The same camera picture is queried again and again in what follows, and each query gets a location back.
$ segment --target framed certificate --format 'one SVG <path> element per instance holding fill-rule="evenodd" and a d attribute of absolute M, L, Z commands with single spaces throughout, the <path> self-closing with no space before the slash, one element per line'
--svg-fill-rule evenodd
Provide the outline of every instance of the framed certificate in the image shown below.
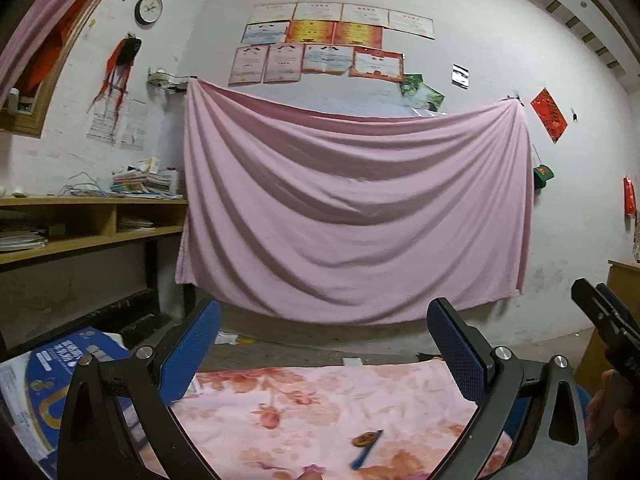
<path fill-rule="evenodd" d="M 286 22 L 293 18 L 296 4 L 256 5 L 249 23 Z"/>
<path fill-rule="evenodd" d="M 353 47 L 307 45 L 302 72 L 344 74 L 353 64 Z"/>
<path fill-rule="evenodd" d="M 344 4 L 341 21 L 388 27 L 389 10 L 381 9 L 380 7 Z"/>
<path fill-rule="evenodd" d="M 322 2 L 300 2 L 293 14 L 294 20 L 325 20 L 339 22 L 342 15 L 342 4 L 325 4 Z"/>
<path fill-rule="evenodd" d="M 351 77 L 367 77 L 401 83 L 404 79 L 404 55 L 374 48 L 353 49 Z"/>
<path fill-rule="evenodd" d="M 241 46 L 238 48 L 231 67 L 229 84 L 239 85 L 262 81 L 264 61 L 268 51 L 269 47 L 266 45 Z"/>
<path fill-rule="evenodd" d="M 382 27 L 361 23 L 338 22 L 335 25 L 334 44 L 382 48 Z"/>
<path fill-rule="evenodd" d="M 285 43 L 331 43 L 334 39 L 334 22 L 303 20 L 291 22 Z"/>
<path fill-rule="evenodd" d="M 281 43 L 271 45 L 264 72 L 265 83 L 295 82 L 302 77 L 302 58 L 305 46 Z"/>
<path fill-rule="evenodd" d="M 389 28 L 401 30 L 409 34 L 417 34 L 425 38 L 435 39 L 433 20 L 407 12 L 389 11 Z"/>
<path fill-rule="evenodd" d="M 284 43 L 289 22 L 254 23 L 246 26 L 241 43 L 247 45 L 268 45 Z"/>

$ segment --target wall clock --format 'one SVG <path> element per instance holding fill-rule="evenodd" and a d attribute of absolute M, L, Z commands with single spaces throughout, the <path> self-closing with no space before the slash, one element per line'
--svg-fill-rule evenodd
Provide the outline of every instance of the wall clock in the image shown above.
<path fill-rule="evenodd" d="M 162 0 L 140 0 L 134 11 L 140 25 L 151 25 L 162 16 Z"/>

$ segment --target floral bedsheet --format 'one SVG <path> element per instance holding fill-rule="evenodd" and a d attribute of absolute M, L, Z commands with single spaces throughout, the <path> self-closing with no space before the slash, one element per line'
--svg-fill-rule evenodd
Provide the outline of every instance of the floral bedsheet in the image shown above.
<path fill-rule="evenodd" d="M 405 365 L 261 368 L 200 373 L 198 396 L 172 406 L 223 480 L 425 480 L 476 405 L 462 397 L 443 361 Z M 363 467 L 351 441 L 383 430 Z M 484 474 L 511 442 L 503 435 Z M 149 469 L 162 474 L 149 448 Z"/>

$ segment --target fire extinguisher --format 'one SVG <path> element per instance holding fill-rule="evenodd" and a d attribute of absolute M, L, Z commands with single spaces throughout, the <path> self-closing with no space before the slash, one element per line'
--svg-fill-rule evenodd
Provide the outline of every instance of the fire extinguisher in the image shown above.
<path fill-rule="evenodd" d="M 629 176 L 626 176 L 622 182 L 625 188 L 625 214 L 635 215 L 638 211 L 638 208 L 636 207 L 636 192 L 634 190 L 634 183 L 631 182 L 631 177 Z"/>

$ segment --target window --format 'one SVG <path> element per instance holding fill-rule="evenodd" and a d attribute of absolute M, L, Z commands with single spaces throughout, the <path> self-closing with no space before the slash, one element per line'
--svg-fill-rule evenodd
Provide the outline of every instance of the window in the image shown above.
<path fill-rule="evenodd" d="M 15 87 L 17 112 L 0 110 L 0 130 L 39 137 L 60 73 L 80 32 L 102 0 L 77 0 L 31 58 Z"/>

